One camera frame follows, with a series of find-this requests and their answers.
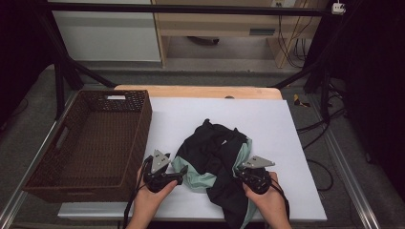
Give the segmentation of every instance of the black garment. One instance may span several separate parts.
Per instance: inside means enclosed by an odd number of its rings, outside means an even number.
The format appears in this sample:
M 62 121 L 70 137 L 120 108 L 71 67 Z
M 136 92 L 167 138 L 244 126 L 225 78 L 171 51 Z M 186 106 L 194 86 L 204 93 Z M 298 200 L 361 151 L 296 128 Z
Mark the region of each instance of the black garment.
M 175 158 L 188 162 L 199 175 L 211 174 L 216 177 L 212 187 L 206 188 L 206 193 L 211 202 L 223 208 L 224 219 L 231 228 L 245 227 L 256 210 L 233 172 L 234 168 L 247 160 L 250 142 L 237 129 L 231 131 L 206 119 L 183 142 Z

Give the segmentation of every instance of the white table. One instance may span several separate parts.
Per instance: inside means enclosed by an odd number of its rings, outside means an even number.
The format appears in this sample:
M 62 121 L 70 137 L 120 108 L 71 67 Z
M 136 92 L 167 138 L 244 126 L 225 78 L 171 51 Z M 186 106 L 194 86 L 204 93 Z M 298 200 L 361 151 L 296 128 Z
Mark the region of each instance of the white table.
M 269 99 L 223 99 L 153 97 L 151 128 L 145 157 L 155 149 L 174 158 L 183 141 L 206 118 L 253 140 L 252 156 L 276 163 L 269 170 L 278 174 L 290 204 L 293 221 L 327 220 L 304 152 L 295 131 L 287 102 Z M 59 211 L 67 219 L 122 219 L 126 203 L 63 203 Z M 155 220 L 224 220 L 222 209 L 211 203 L 205 192 L 177 186 L 161 204 Z M 263 220 L 257 212 L 253 220 Z

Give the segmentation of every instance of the brown wicker basket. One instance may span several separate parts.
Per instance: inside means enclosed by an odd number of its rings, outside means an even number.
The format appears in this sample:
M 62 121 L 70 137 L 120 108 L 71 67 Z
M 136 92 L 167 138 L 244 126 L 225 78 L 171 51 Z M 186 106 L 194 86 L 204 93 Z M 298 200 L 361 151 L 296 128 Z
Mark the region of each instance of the brown wicker basket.
M 147 91 L 80 91 L 23 190 L 48 202 L 128 201 L 145 153 Z

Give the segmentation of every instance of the hand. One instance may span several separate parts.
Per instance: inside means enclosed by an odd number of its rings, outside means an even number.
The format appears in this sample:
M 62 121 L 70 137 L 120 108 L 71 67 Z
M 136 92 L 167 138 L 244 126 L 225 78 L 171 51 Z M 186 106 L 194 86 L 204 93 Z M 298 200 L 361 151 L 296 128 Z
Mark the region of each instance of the hand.
M 134 199 L 134 214 L 132 215 L 131 222 L 128 224 L 128 229 L 145 229 L 149 222 L 159 209 L 163 200 L 173 191 L 177 185 L 177 181 L 173 180 L 168 183 L 158 193 L 153 193 L 144 185 L 143 177 L 140 176 L 140 169 L 138 170 L 138 179 L 141 179 L 140 186 L 136 198 Z
M 274 179 L 278 183 L 277 174 L 274 172 L 269 172 L 269 174 L 271 179 Z M 273 182 L 273 185 L 280 189 L 280 186 L 276 182 Z M 271 228 L 291 228 L 286 214 L 286 205 L 284 203 L 284 199 L 273 187 L 270 187 L 266 193 L 258 195 L 254 193 L 247 185 L 243 185 L 246 196 L 256 204 L 263 218 L 268 224 L 270 224 Z

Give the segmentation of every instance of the gray floor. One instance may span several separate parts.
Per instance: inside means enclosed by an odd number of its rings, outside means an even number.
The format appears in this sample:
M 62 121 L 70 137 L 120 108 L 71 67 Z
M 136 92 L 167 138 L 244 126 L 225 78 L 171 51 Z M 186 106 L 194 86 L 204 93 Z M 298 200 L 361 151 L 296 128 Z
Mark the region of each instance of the gray floor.
M 268 51 L 264 39 L 224 38 L 218 46 L 196 44 L 190 39 L 179 37 L 172 39 L 166 69 L 136 69 L 123 71 L 103 69 L 98 71 L 103 76 L 120 84 L 162 84 L 162 85 L 248 85 L 265 87 L 299 71 L 286 66 L 282 70 L 269 67 L 273 57 Z M 94 81 L 84 78 L 88 83 Z M 293 95 L 299 94 L 303 102 L 309 101 L 302 92 L 303 81 L 282 90 L 283 98 L 288 102 L 297 128 L 308 126 L 318 121 L 313 108 L 293 105 Z M 45 71 L 29 91 L 26 97 L 27 108 L 12 117 L 5 131 L 0 133 L 0 208 L 4 208 L 18 186 L 19 180 L 26 172 L 36 151 L 39 149 L 49 129 L 53 125 L 55 114 L 55 91 L 53 71 Z M 24 100 L 17 109 L 23 109 Z M 332 111 L 343 106 L 338 98 L 330 101 Z M 331 122 L 330 128 L 336 136 L 342 151 L 349 161 L 353 172 L 373 208 L 382 228 L 405 228 L 405 205 L 399 198 L 381 168 L 369 164 L 364 158 L 364 150 L 358 142 L 357 135 L 348 119 L 340 116 Z M 320 129 L 299 135 L 303 145 L 317 137 Z M 362 222 L 330 157 L 329 148 L 324 138 L 305 151 L 306 157 L 323 163 L 334 178 L 333 187 L 327 192 L 320 192 L 328 221 L 293 222 L 294 228 L 362 228 Z M 320 167 L 309 164 L 315 184 L 318 188 L 328 186 L 328 174 Z M 28 196 L 18 212 L 14 222 L 33 222 L 58 225 L 101 225 L 115 226 L 116 222 L 70 221 L 59 219 L 56 214 L 59 204 L 45 203 L 41 199 Z M 161 224 L 152 224 L 161 228 Z M 180 228 L 225 228 L 221 224 L 165 224 L 164 227 Z M 262 228 L 257 224 L 250 228 Z

